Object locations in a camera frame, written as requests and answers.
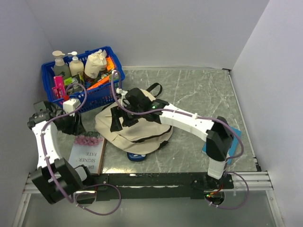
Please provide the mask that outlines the beige canvas backpack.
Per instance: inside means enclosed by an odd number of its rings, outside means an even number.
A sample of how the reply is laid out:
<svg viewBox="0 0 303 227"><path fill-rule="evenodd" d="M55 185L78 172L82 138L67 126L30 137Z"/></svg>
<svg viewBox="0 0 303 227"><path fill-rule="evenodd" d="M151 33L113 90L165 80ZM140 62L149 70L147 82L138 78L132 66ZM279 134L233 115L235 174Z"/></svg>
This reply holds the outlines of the beige canvas backpack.
<svg viewBox="0 0 303 227"><path fill-rule="evenodd" d="M117 102L104 107L95 117L95 129L115 147L129 153L147 155L168 144L173 127L156 122L149 122L135 115L138 123L124 127L121 131L111 132L112 116L110 109L118 106Z"/></svg>

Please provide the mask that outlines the pink flower cover book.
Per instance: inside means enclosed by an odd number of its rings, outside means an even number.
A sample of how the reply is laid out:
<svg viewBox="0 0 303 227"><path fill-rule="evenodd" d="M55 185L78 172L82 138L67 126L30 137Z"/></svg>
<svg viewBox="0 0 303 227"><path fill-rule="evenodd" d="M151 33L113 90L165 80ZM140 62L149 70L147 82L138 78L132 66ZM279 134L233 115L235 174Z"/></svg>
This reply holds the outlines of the pink flower cover book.
<svg viewBox="0 0 303 227"><path fill-rule="evenodd" d="M75 137L69 163L72 167L86 166L92 175L99 175L107 140L96 131L88 131Z"/></svg>

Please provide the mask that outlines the blue shark pencil case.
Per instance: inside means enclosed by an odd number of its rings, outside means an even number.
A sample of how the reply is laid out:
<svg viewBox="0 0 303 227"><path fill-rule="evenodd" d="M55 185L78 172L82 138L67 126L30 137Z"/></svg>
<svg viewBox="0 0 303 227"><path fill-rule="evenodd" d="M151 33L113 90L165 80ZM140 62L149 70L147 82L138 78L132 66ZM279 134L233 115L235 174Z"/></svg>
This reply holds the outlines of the blue shark pencil case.
<svg viewBox="0 0 303 227"><path fill-rule="evenodd" d="M141 162L141 161L144 161L147 158L147 156L127 152L127 158L133 162Z"/></svg>

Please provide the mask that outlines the blue thin booklet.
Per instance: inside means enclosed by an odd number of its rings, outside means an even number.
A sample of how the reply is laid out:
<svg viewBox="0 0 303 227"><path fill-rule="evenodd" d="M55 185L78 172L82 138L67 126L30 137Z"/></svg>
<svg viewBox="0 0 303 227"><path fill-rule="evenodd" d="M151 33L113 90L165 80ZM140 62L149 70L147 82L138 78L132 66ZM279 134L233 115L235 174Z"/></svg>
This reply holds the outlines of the blue thin booklet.
<svg viewBox="0 0 303 227"><path fill-rule="evenodd" d="M209 158L223 162L227 159L227 155L233 156L239 140L222 125L214 125L208 131L206 143L202 151L208 155Z"/></svg>

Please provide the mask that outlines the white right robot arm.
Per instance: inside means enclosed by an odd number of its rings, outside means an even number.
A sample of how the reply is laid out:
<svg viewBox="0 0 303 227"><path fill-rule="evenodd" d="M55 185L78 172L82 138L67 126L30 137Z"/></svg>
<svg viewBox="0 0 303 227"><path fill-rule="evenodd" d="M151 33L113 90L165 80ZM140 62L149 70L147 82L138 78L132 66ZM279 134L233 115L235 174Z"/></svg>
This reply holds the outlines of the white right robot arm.
<svg viewBox="0 0 303 227"><path fill-rule="evenodd" d="M152 101L138 88L129 91L116 88L113 94L117 106L111 108L111 132L131 127L138 123L140 118L189 132L205 142L206 154L209 157L206 180L208 185L218 188L223 183L226 160L234 139L223 117L204 120L198 114L181 110L164 100Z"/></svg>

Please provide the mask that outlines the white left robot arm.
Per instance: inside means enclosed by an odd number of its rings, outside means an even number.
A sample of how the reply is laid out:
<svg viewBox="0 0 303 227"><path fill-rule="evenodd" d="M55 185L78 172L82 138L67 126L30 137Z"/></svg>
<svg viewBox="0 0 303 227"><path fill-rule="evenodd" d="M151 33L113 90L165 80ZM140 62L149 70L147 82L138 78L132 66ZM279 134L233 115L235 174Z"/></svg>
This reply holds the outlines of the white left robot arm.
<svg viewBox="0 0 303 227"><path fill-rule="evenodd" d="M75 136L85 132L81 115L75 112L80 104L76 98L65 101L62 109L49 101L35 103L36 112L27 123L38 148L37 168L30 177L50 204L65 197L71 199L76 191L88 190L94 183L86 166L73 167L61 156L57 141L59 131Z"/></svg>

